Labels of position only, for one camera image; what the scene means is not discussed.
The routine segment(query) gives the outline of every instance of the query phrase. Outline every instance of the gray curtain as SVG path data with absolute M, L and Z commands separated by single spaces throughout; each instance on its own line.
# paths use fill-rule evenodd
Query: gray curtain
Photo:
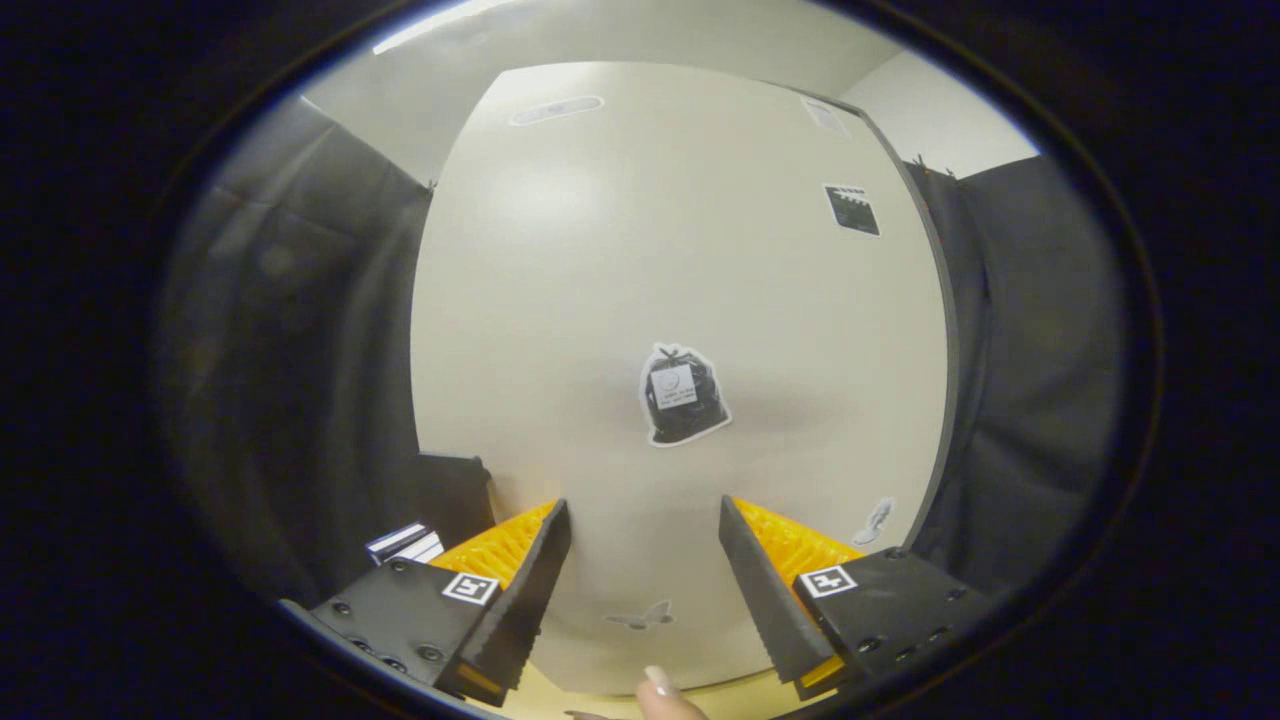
M 193 503 L 273 598 L 319 602 L 430 514 L 408 387 L 430 192 L 298 99 L 191 211 L 159 318 L 160 401 Z

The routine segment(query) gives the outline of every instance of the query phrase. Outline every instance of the bolt hole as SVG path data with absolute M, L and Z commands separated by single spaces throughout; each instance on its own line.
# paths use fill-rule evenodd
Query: bolt hole
M 428 662 L 439 662 L 444 660 L 444 653 L 440 648 L 431 644 L 417 646 L 417 656 Z

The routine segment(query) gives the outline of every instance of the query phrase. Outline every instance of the black sticker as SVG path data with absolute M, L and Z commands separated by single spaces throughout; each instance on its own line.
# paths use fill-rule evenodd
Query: black sticker
M 691 347 L 657 343 L 640 374 L 640 402 L 649 415 L 649 445 L 682 445 L 727 425 L 716 368 Z
M 879 225 L 876 224 L 876 214 L 872 211 L 872 201 L 867 197 L 865 190 L 851 184 L 823 187 L 827 190 L 831 213 L 840 225 L 868 234 L 879 234 Z

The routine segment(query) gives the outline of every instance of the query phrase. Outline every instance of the white tabletop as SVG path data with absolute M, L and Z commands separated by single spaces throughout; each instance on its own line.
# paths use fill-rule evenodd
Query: white tabletop
M 581 97 L 599 101 L 564 102 Z M 878 234 L 838 224 L 827 184 L 868 199 Z M 722 495 L 846 543 L 892 497 L 859 548 L 902 543 L 950 433 L 934 250 L 858 115 L 675 65 L 498 77 L 428 215 L 413 407 L 424 452 L 484 460 L 499 516 L 568 501 L 543 674 L 627 693 L 649 664 L 686 687 L 767 667 L 717 539 Z M 714 364 L 730 424 L 648 442 L 658 342 Z M 673 621 L 605 620 L 660 601 Z

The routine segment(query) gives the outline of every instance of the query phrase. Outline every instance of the butterfly sticker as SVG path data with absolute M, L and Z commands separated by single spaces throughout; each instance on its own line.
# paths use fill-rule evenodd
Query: butterfly sticker
M 635 615 L 609 615 L 605 620 L 626 625 L 632 630 L 648 630 L 650 625 L 666 625 L 667 623 L 676 621 L 676 619 L 671 615 L 669 600 L 654 603 L 654 606 L 645 611 L 641 618 L 636 618 Z

